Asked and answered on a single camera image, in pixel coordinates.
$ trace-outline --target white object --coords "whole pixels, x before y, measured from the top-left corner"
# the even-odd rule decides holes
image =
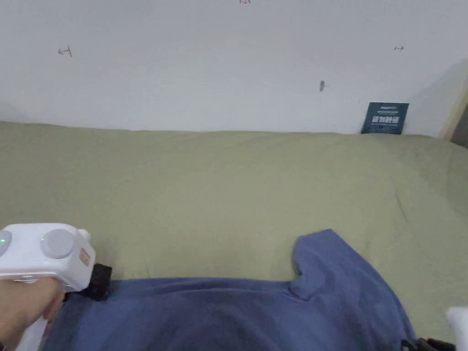
[[[0,279],[34,283],[54,277],[66,292],[89,285],[95,251],[90,234],[60,223],[12,224],[0,231]],[[16,351],[37,351],[47,321],[39,318],[23,334]]]
[[[455,334],[457,351],[468,351],[468,307],[452,307],[447,319]]]

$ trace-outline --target bed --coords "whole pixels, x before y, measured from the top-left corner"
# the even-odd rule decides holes
[[[468,151],[422,136],[147,132],[0,123],[0,226],[86,228],[114,279],[290,280],[335,230],[420,337],[468,305]]]

